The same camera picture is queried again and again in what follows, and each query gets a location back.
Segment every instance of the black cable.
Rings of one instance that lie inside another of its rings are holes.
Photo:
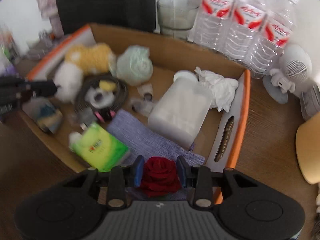
[[[87,94],[88,90],[91,87],[94,89],[98,88],[99,82],[101,80],[113,82],[117,86],[117,90],[115,92],[115,101],[113,102],[112,106],[107,107],[107,109],[112,111],[117,111],[124,104],[124,102],[128,98],[128,93],[129,93],[126,83],[113,77],[110,73],[100,74],[84,81],[80,92],[76,96],[75,106],[74,106],[74,110],[76,113],[78,113],[79,111],[83,111],[87,107],[90,107],[94,112],[96,111],[100,112],[101,110],[103,110],[103,109],[96,109],[89,102],[84,100],[84,97]]]

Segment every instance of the white wall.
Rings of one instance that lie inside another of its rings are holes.
[[[311,57],[312,77],[320,83],[320,0],[300,0],[297,4],[298,28],[291,42],[299,44]],[[312,81],[297,87],[297,95],[307,89]]]
[[[50,30],[49,20],[43,20],[36,0],[1,0],[0,24],[11,30],[21,53],[28,51],[27,41],[38,40],[41,30]]]

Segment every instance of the plastic bag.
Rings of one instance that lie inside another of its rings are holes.
[[[118,58],[116,77],[131,86],[138,86],[148,81],[153,73],[149,59],[149,48],[129,46]]]
[[[129,100],[129,106],[136,113],[142,114],[145,117],[149,117],[152,109],[155,106],[155,103],[142,100],[140,98],[131,98]]]

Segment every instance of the knitted toy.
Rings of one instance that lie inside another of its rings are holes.
[[[107,44],[100,43],[91,48],[75,45],[67,51],[65,61],[54,76],[53,81],[59,86],[55,97],[64,103],[73,103],[86,75],[115,69],[116,56]]]
[[[109,72],[116,65],[116,56],[107,44],[99,43],[91,48],[75,45],[68,50],[65,61],[77,65],[84,73],[97,74]]]

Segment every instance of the plastic water bottle pack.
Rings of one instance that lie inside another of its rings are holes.
[[[292,35],[298,0],[201,0],[194,43],[244,63],[260,78],[277,62]]]

